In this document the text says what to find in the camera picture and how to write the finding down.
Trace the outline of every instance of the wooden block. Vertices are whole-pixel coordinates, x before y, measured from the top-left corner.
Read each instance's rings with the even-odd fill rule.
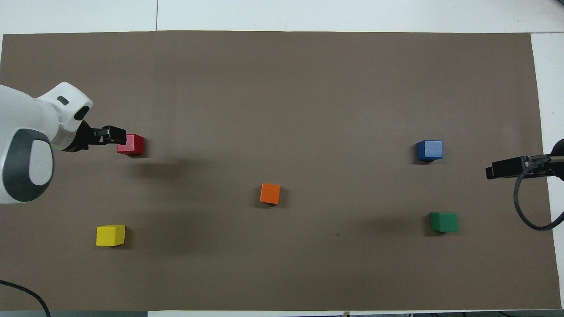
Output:
[[[442,140],[423,140],[417,144],[417,159],[432,162],[443,158]]]
[[[431,213],[431,229],[438,232],[457,232],[458,216],[455,213]]]
[[[141,155],[144,150],[144,139],[140,135],[128,134],[127,143],[117,145],[117,152],[129,156]]]
[[[114,224],[96,229],[96,245],[116,246],[125,242],[125,226]]]
[[[261,188],[261,202],[278,204],[280,200],[280,185],[263,184]]]

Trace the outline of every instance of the black cable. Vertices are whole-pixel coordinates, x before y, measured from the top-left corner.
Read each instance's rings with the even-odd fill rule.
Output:
[[[28,288],[25,288],[23,286],[20,286],[20,285],[14,284],[14,283],[10,283],[8,281],[3,281],[3,280],[0,280],[0,285],[13,287],[15,289],[21,290],[22,292],[26,292],[26,293],[30,294],[41,304],[41,307],[43,307],[43,310],[45,311],[45,315],[47,317],[51,317],[51,313],[49,312],[49,308],[47,308],[47,304],[45,304],[45,301],[43,300],[43,298],[41,298],[41,296],[39,296],[36,292],[34,292],[34,291],[32,291]]]
[[[501,315],[504,315],[505,317],[521,317],[521,316],[509,315],[509,314],[506,314],[506,313],[499,311],[499,310],[497,312],[499,312]]]
[[[519,177],[517,177],[517,181],[515,182],[515,188],[513,189],[513,204],[515,205],[515,210],[517,211],[517,214],[526,225],[538,231],[546,231],[558,226],[560,223],[562,223],[562,221],[564,221],[564,212],[562,212],[558,216],[558,218],[556,218],[555,221],[547,224],[546,226],[537,226],[533,224],[532,222],[529,221],[529,219],[527,219],[527,217],[525,217],[523,211],[521,210],[521,206],[519,205],[519,187],[521,186],[521,181],[523,180],[523,178],[525,178],[526,174],[528,174],[530,171],[532,171],[534,168],[538,167],[539,165],[547,162],[550,162],[550,158],[548,157],[540,158],[534,161],[527,168],[525,168],[525,170],[521,172]]]

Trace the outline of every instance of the yellow block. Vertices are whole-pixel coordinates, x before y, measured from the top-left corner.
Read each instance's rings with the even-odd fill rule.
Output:
[[[101,226],[96,230],[96,245],[116,246],[125,242],[125,226]]]

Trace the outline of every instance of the orange block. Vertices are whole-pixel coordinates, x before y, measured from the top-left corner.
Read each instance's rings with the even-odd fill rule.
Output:
[[[280,200],[280,185],[263,184],[261,189],[261,202],[277,204]]]

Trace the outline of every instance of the brown paper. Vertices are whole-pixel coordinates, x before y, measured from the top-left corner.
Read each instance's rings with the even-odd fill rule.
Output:
[[[0,206],[1,278],[54,310],[560,308],[552,233],[484,172],[542,153],[529,34],[4,36],[1,84],[61,81],[148,157],[58,152],[43,196]],[[424,139],[444,159],[417,162]],[[521,200],[549,222],[545,179]],[[95,245],[106,224],[125,245]],[[38,306],[3,289],[0,307]]]

